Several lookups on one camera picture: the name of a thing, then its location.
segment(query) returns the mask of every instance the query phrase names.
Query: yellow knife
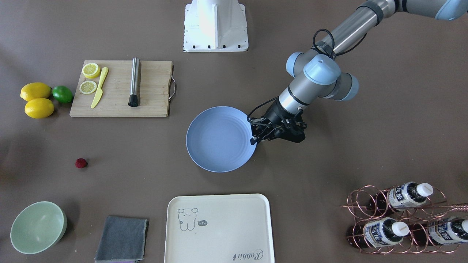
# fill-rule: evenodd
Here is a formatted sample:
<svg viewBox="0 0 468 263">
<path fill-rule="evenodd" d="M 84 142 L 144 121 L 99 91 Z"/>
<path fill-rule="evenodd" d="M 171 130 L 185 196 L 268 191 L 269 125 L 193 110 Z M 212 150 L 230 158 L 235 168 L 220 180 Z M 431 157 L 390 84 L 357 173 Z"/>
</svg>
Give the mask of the yellow knife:
<svg viewBox="0 0 468 263">
<path fill-rule="evenodd" d="M 101 69 L 101 76 L 99 77 L 99 84 L 97 84 L 96 95 L 94 95 L 93 103 L 91 103 L 92 109 L 96 107 L 97 103 L 102 97 L 102 84 L 104 83 L 104 80 L 106 79 L 107 72 L 109 72 L 109 69 L 107 67 L 103 67 Z"/>
</svg>

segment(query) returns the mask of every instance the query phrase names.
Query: folded towel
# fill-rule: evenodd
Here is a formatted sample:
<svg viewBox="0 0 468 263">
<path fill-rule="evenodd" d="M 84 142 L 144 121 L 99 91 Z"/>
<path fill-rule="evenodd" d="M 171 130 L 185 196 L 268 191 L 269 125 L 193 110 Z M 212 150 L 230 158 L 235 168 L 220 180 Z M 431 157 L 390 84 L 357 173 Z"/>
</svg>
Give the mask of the folded towel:
<svg viewBox="0 0 468 263">
<path fill-rule="evenodd" d="M 95 263 L 138 262 L 145 253 L 148 220 L 108 216 Z"/>
</svg>

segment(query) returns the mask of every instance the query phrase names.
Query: red berry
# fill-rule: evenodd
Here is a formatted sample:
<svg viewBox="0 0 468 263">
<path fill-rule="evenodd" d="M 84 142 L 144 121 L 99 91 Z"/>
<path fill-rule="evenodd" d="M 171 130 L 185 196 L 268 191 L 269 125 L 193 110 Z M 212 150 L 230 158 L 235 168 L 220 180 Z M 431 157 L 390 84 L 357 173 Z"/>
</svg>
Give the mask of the red berry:
<svg viewBox="0 0 468 263">
<path fill-rule="evenodd" d="M 88 165 L 88 163 L 86 162 L 85 159 L 83 159 L 83 158 L 76 159 L 75 166 L 78 169 L 83 168 L 83 167 L 85 167 L 87 165 Z"/>
</svg>

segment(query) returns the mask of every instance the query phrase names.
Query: cartoon character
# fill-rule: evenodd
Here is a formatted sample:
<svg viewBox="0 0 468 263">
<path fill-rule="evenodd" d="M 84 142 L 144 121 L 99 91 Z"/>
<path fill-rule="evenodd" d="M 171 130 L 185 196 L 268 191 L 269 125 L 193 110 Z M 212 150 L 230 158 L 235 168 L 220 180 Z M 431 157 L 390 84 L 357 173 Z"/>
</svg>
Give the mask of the cartoon character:
<svg viewBox="0 0 468 263">
<path fill-rule="evenodd" d="M 193 230 L 195 228 L 195 219 L 197 218 L 198 208 L 179 209 L 180 230 Z"/>
</svg>

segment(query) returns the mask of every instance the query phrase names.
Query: blue plate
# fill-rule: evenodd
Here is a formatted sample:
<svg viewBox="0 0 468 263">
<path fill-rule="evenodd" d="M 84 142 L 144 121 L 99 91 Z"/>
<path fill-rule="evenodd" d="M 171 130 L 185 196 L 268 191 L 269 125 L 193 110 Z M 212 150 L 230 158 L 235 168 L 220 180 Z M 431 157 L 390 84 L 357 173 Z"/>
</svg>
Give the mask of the blue plate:
<svg viewBox="0 0 468 263">
<path fill-rule="evenodd" d="M 219 106 L 200 113 L 187 131 L 187 151 L 192 160 L 210 172 L 225 173 L 246 163 L 254 153 L 252 131 L 242 111 Z"/>
</svg>

